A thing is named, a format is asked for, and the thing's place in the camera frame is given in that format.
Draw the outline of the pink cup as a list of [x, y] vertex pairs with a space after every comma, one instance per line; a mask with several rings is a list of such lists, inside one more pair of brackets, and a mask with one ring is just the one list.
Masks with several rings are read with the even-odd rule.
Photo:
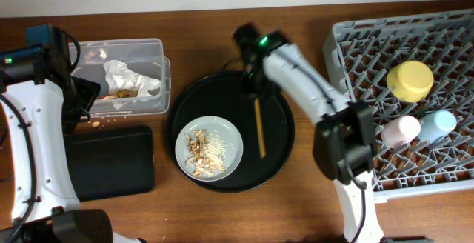
[[390, 148], [396, 149], [410, 143], [421, 132], [421, 123], [413, 116], [401, 116], [386, 125], [381, 131], [382, 141]]

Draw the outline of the blue cup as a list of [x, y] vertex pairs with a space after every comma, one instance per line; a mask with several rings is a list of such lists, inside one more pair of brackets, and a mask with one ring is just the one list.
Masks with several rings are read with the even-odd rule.
[[455, 116], [447, 110], [438, 110], [421, 120], [421, 131], [418, 139], [421, 142], [434, 143], [447, 136], [457, 125]]

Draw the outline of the yellow bowl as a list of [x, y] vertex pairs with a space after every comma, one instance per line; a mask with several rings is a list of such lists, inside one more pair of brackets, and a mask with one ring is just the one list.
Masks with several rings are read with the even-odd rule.
[[387, 74], [387, 86], [391, 93], [405, 102], [424, 99], [434, 84], [432, 70], [419, 61], [405, 61]]

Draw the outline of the gold snack wrapper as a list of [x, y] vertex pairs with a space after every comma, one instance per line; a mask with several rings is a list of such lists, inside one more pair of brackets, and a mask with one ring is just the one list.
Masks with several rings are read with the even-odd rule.
[[118, 90], [110, 95], [98, 97], [98, 100], [123, 99], [137, 97], [137, 90]]

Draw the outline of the food scraps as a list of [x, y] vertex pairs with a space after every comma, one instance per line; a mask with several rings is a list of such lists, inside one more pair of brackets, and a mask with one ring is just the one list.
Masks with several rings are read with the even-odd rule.
[[193, 168], [194, 177], [214, 177], [227, 169], [225, 143], [220, 136], [207, 130], [193, 130], [185, 134], [185, 139], [190, 154], [184, 164]]

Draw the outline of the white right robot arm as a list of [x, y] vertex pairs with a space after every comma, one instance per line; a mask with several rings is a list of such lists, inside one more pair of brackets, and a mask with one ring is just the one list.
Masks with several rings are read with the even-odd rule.
[[262, 35], [247, 23], [236, 29], [233, 40], [244, 63], [244, 92], [258, 98], [268, 85], [276, 84], [312, 122], [313, 158], [336, 188], [345, 241], [382, 242], [373, 202], [377, 142], [370, 106], [338, 91], [279, 31]]

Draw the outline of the grey plate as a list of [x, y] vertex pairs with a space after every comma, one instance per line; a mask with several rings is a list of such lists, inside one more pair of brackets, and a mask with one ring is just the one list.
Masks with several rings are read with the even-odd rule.
[[[221, 175], [196, 178], [192, 175], [193, 168], [184, 164], [190, 154], [187, 149], [185, 134], [193, 130], [207, 130], [208, 133], [215, 133], [224, 140], [226, 150], [224, 165], [227, 169]], [[228, 120], [218, 116], [203, 116], [192, 120], [181, 129], [174, 144], [174, 151], [178, 167], [183, 174], [192, 180], [206, 184], [223, 180], [237, 169], [243, 157], [244, 143], [238, 129]]]

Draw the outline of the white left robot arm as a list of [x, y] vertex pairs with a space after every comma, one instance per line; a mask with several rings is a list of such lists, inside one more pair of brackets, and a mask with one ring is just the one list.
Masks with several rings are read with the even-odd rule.
[[2, 242], [128, 242], [104, 210], [83, 210], [64, 135], [90, 119], [99, 84], [72, 76], [77, 41], [52, 24], [28, 27], [26, 46], [1, 53], [1, 106], [14, 169], [12, 225]]

